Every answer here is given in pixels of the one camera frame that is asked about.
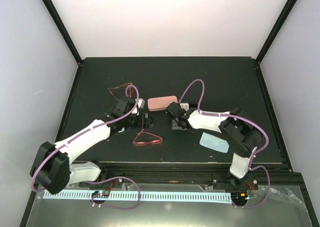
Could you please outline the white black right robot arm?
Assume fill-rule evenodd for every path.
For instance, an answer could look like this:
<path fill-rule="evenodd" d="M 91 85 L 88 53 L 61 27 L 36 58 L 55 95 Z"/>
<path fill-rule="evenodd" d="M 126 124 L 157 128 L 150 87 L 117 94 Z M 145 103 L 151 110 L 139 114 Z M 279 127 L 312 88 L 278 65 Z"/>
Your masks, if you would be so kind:
<path fill-rule="evenodd" d="M 185 110 L 172 102 L 165 112 L 181 130 L 206 130 L 222 134 L 222 140 L 233 152 L 229 172 L 222 182 L 234 190 L 244 185 L 255 151 L 263 138 L 259 129 L 243 117 L 244 111 L 239 108 L 223 113 L 203 112 L 196 108 Z"/>

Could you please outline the red frame sunglasses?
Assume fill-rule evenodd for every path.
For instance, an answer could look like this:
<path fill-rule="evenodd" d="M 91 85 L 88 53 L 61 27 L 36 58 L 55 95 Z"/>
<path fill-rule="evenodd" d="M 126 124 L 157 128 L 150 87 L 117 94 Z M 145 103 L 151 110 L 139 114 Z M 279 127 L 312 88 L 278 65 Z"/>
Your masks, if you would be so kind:
<path fill-rule="evenodd" d="M 157 134 L 146 131 L 144 128 L 136 135 L 132 143 L 134 146 L 157 145 L 163 142 L 163 138 Z"/>

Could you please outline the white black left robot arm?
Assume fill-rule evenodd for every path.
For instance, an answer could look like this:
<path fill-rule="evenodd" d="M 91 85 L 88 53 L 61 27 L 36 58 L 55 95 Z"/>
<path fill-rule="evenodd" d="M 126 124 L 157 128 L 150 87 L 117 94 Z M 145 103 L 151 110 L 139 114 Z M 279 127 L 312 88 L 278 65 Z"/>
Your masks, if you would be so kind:
<path fill-rule="evenodd" d="M 97 143 L 133 128 L 146 129 L 153 124 L 149 113 L 141 113 L 145 101 L 123 96 L 115 107 L 101 114 L 87 127 L 55 143 L 42 143 L 30 170 L 31 183 L 39 184 L 50 194 L 57 194 L 68 185 L 92 182 L 103 186 L 108 179 L 97 161 L 74 161 Z"/>

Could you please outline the light blue cleaning cloth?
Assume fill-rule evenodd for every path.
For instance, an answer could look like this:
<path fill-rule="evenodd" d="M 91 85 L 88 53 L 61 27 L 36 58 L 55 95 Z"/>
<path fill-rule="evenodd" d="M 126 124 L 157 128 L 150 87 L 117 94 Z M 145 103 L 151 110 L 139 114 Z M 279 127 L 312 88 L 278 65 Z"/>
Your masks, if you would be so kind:
<path fill-rule="evenodd" d="M 208 134 L 206 132 L 202 133 L 199 144 L 208 149 L 220 152 L 227 153 L 229 150 L 229 144 L 226 140 L 221 139 L 217 136 Z"/>

